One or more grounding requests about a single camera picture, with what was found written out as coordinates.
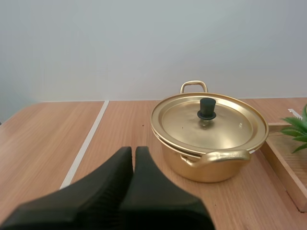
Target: plant leaf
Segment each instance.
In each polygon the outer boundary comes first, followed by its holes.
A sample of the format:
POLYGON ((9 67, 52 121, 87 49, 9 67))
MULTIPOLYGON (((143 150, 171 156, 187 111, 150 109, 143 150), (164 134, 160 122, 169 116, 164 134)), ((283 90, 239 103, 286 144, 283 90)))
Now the plant leaf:
POLYGON ((286 117, 283 120, 293 125, 298 131, 307 135, 307 128, 304 126, 304 122, 301 119, 297 117, 286 117))
POLYGON ((302 117, 303 117, 303 121, 304 122, 307 122, 307 111, 306 111, 306 109, 307 109, 307 104, 303 108, 303 115, 302 115, 302 117))
POLYGON ((301 133, 300 131, 296 130, 293 127, 283 128, 281 132, 285 135, 292 136, 292 137, 298 137, 298 136, 304 135, 303 133, 301 133))
POLYGON ((293 140, 307 142, 307 136, 298 136, 298 137, 293 138, 293 140))
POLYGON ((293 151, 293 153, 295 153, 295 152, 297 152, 297 151, 300 151, 300 150, 303 150, 303 149, 306 149, 307 148, 307 143, 306 144, 303 144, 303 145, 301 145, 300 147, 298 147, 297 149, 295 149, 294 151, 293 151))

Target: wooden tray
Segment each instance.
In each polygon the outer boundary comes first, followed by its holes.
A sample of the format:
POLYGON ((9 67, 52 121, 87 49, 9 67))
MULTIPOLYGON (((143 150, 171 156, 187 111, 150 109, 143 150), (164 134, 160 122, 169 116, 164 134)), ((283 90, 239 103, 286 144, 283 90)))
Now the wooden tray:
POLYGON ((269 136, 261 152, 270 163, 300 212, 307 212, 307 149, 292 154, 303 142, 280 132, 285 123, 269 123, 269 136))

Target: black knob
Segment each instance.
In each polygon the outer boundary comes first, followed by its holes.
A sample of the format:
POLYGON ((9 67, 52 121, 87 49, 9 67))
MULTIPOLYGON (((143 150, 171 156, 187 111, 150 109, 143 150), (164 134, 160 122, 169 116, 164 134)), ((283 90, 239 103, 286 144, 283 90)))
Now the black knob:
POLYGON ((201 99, 201 110, 197 112, 197 116, 203 120, 212 120, 216 117, 216 113, 214 112, 215 108, 215 99, 213 98, 202 98, 201 99))

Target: gold pot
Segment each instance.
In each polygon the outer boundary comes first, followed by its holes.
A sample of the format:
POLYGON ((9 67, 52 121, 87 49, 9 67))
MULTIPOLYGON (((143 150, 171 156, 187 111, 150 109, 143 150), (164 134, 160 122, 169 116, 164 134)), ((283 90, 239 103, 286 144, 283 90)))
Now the gold pot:
POLYGON ((168 165, 198 182, 219 182, 236 175, 269 133, 268 123, 250 105, 208 93, 202 81, 184 83, 180 94, 153 110, 153 133, 161 141, 168 165), (184 93, 187 85, 204 92, 184 93))

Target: white wall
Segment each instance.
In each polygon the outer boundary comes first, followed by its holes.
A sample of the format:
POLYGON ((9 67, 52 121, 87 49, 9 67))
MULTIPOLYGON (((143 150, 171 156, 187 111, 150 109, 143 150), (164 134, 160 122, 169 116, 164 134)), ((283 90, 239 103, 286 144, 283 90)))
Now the white wall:
POLYGON ((307 96, 305 0, 0 0, 0 121, 39 101, 145 100, 188 80, 307 96))

